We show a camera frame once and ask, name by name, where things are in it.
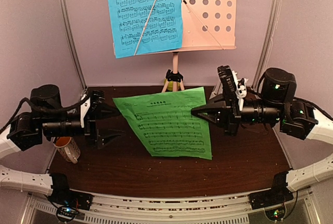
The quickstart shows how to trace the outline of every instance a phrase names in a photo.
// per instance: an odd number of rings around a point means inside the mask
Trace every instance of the tripod leg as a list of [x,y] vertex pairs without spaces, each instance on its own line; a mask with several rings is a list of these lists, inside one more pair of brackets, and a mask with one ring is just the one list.
[[162,93],[164,93],[165,91],[167,91],[168,85],[169,85],[169,82],[168,82],[168,80],[166,80],[165,84],[164,84],[164,87],[162,89]]
[[[178,73],[178,52],[174,52],[173,53],[173,58],[172,58],[172,72],[174,74]],[[178,90],[178,83],[177,82],[173,82],[172,83],[172,92],[177,91]]]
[[183,84],[183,81],[180,82],[180,85],[181,85],[181,90],[185,90],[185,87],[184,87],[184,84]]

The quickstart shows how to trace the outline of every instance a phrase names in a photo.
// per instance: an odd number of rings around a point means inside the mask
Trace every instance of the black clamp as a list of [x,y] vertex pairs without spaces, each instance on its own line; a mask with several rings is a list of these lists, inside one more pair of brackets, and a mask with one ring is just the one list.
[[171,81],[173,81],[173,82],[181,82],[183,80],[183,76],[179,73],[179,71],[178,71],[177,74],[174,74],[171,71],[171,69],[169,69],[167,71],[167,74],[166,74],[165,78],[167,79],[168,82],[171,82]]
[[67,177],[61,173],[51,173],[52,194],[47,197],[50,202],[58,205],[90,210],[93,201],[93,195],[69,189]]

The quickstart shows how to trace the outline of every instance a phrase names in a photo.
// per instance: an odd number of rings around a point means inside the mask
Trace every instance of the metal base frame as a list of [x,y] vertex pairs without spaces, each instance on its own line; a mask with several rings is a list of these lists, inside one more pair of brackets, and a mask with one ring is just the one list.
[[[81,210],[75,220],[94,224],[249,224],[249,214],[264,210],[251,209],[249,193],[191,198],[136,198],[92,193],[90,211]],[[320,224],[310,190],[299,192],[298,202],[301,201],[306,203],[311,223]],[[35,209],[51,215],[56,212],[42,195],[30,195],[22,224],[33,223]]]
[[69,15],[68,15],[68,9],[67,9],[67,3],[66,0],[59,0],[60,2],[60,7],[61,7],[61,12],[62,12],[62,17],[63,17],[63,23],[65,25],[65,29],[66,29],[66,36],[67,36],[67,41],[68,41],[68,46],[72,55],[72,59],[74,62],[74,66],[76,69],[76,72],[79,76],[80,79],[80,84],[82,89],[86,89],[87,85],[85,83],[84,80],[84,76],[83,76],[83,71],[80,65],[80,61],[78,58],[78,54],[76,52],[76,46],[75,46],[75,42],[74,42],[74,37],[73,37],[73,33],[72,33],[72,28],[71,28],[71,24],[70,24],[70,20],[69,20]]
[[266,36],[264,40],[264,44],[261,50],[260,59],[257,66],[257,71],[254,75],[252,88],[256,90],[259,84],[259,80],[261,75],[264,73],[267,62],[271,54],[272,46],[273,46],[273,34],[277,27],[278,18],[280,15],[282,0],[272,0],[270,18],[267,25]]

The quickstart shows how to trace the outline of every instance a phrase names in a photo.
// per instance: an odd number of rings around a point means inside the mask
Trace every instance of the brown wooden table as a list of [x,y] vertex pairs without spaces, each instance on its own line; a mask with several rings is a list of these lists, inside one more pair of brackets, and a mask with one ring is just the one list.
[[[106,102],[113,97],[158,93],[160,86],[105,87]],[[211,92],[206,87],[206,95]],[[99,128],[123,130],[126,136],[104,149],[86,147],[75,138],[81,157],[75,165],[56,154],[50,172],[67,175],[71,188],[95,193],[138,197],[223,195],[269,188],[276,173],[289,169],[280,144],[262,125],[239,128],[237,136],[224,136],[210,125],[212,160],[151,157],[122,117],[100,121]]]

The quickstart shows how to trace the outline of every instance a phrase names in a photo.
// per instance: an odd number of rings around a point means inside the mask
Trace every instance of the white wall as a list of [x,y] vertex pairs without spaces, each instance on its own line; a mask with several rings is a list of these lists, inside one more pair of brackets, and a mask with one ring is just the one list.
[[[237,0],[234,51],[180,54],[184,83],[213,85],[217,67],[230,65],[253,80],[272,0]],[[107,0],[67,0],[76,49],[88,85],[161,85],[172,54],[116,59]]]
[[[269,67],[296,76],[296,96],[315,102],[333,115],[333,2],[283,0]],[[333,145],[279,135],[297,169],[333,153]],[[333,223],[333,180],[313,186],[323,223]]]
[[[79,99],[81,86],[66,40],[58,0],[0,0],[0,126],[32,88],[53,83],[62,104]],[[28,151],[11,154],[4,166],[44,173],[53,152],[47,141]],[[26,194],[0,189],[0,222],[18,223]]]

